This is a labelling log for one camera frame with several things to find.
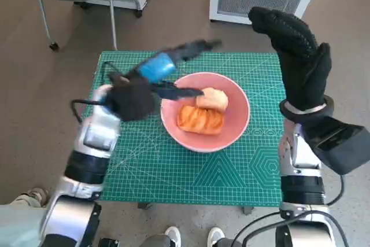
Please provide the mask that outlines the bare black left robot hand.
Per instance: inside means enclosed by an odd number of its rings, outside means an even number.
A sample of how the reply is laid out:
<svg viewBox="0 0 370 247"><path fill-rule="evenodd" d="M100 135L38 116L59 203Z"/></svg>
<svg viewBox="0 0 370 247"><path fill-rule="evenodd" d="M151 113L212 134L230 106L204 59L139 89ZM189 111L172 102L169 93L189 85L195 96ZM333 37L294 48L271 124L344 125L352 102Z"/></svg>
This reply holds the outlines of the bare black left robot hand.
<svg viewBox="0 0 370 247"><path fill-rule="evenodd" d="M202 53L220 47L221 40L199 39L176 47L160 51L130 70L125 77L145 78L152 92L162 99L177 101L181 98L203 96L203 91L194 88L178 88L174 83L165 80L177 70L180 62L190 61Z"/></svg>

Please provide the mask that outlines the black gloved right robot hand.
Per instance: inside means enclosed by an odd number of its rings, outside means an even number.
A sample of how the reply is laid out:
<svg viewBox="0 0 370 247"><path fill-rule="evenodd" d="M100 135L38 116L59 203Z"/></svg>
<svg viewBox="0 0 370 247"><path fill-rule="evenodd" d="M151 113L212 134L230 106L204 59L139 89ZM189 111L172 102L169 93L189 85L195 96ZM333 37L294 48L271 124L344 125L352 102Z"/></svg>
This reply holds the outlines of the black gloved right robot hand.
<svg viewBox="0 0 370 247"><path fill-rule="evenodd" d="M277 52L287 102L300 111L324 105L332 66L330 45L318 44L309 26L293 14L253 7L249 20Z"/></svg>

